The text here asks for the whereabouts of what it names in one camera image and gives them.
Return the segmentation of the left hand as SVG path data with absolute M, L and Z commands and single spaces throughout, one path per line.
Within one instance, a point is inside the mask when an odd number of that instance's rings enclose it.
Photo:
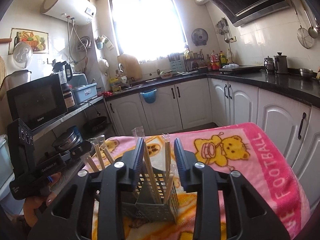
M 48 196 L 33 196 L 25 199 L 23 204 L 23 212 L 26 223 L 32 228 L 38 221 L 35 210 L 38 209 L 43 203 L 49 206 L 52 201 L 57 197 L 55 192 L 51 192 Z

